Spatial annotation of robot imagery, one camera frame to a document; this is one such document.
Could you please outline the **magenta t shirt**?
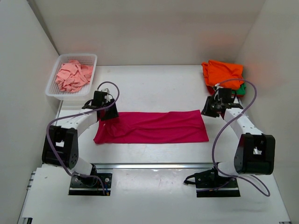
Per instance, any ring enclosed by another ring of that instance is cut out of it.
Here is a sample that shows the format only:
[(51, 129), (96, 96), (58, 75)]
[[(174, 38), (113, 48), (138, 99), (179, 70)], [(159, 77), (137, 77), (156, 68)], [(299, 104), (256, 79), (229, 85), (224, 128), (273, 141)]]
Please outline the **magenta t shirt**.
[(175, 144), (208, 142), (199, 110), (186, 112), (119, 112), (99, 122), (96, 144)]

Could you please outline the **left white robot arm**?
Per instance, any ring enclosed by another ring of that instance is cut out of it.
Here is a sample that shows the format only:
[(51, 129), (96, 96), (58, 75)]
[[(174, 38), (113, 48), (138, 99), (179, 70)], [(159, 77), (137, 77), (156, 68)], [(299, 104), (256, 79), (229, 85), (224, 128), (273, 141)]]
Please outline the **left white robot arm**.
[(115, 99), (109, 89), (95, 91), (93, 99), (87, 101), (79, 116), (67, 117), (61, 126), (50, 125), (43, 147), (43, 163), (61, 166), (86, 185), (97, 182), (95, 165), (86, 162), (78, 154), (78, 138), (93, 124), (119, 117)]

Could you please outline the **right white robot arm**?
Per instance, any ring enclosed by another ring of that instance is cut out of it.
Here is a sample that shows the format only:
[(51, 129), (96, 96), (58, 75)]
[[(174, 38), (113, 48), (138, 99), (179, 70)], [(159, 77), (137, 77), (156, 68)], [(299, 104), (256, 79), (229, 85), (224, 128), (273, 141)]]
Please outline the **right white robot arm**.
[[(232, 90), (219, 88), (208, 96), (201, 112), (204, 116), (221, 117), (226, 125), (216, 135), (212, 146), (212, 162), (217, 170), (209, 176), (210, 183), (220, 187), (226, 177), (239, 175), (270, 175), (274, 170), (275, 144), (274, 136), (264, 134), (245, 115), (245, 109), (238, 97), (231, 96)], [(217, 162), (215, 147), (217, 140), (226, 127), (230, 126), (239, 143), (232, 161)]]

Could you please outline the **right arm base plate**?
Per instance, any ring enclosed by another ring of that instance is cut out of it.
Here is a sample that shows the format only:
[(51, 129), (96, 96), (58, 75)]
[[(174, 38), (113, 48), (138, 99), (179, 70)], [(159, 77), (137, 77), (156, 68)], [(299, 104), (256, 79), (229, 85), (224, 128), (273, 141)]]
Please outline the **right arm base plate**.
[(193, 164), (196, 171), (183, 184), (194, 185), (197, 198), (240, 197), (238, 182), (233, 177), (222, 177), (211, 163)]

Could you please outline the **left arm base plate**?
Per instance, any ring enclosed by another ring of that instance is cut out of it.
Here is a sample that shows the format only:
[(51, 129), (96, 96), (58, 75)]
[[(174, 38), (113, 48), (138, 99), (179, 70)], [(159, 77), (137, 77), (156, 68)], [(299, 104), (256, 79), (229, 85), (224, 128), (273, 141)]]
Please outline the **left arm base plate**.
[(98, 178), (71, 178), (68, 195), (71, 196), (110, 196), (112, 187), (112, 173), (97, 173)]

